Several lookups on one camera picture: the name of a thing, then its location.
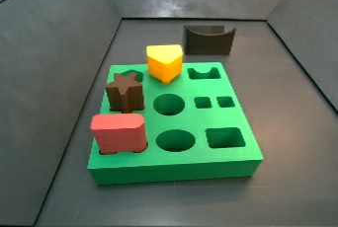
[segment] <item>circular hole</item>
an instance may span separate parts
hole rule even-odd
[[[184,100],[173,94],[164,94],[153,101],[155,111],[163,115],[176,115],[184,109]]]
[[[168,152],[181,152],[195,144],[193,135],[180,129],[164,131],[156,138],[159,147]]]

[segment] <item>brown arch block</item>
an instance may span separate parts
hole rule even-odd
[[[184,26],[184,54],[230,55],[235,33],[223,26]]]

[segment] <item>red block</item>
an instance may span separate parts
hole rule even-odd
[[[101,154],[143,152],[147,148],[144,117],[139,113],[97,114],[91,131]]]

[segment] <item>square hole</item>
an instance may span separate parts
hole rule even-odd
[[[246,146],[240,129],[236,127],[207,128],[205,137],[212,149]]]
[[[211,101],[208,97],[195,97],[195,107],[197,109],[209,109],[211,106]]]
[[[231,108],[235,107],[234,101],[231,97],[218,97],[216,102],[220,108]]]

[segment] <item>dark brown star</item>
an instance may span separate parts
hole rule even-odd
[[[105,85],[112,112],[131,113],[144,109],[143,84],[136,80],[137,73],[113,74],[115,81]]]

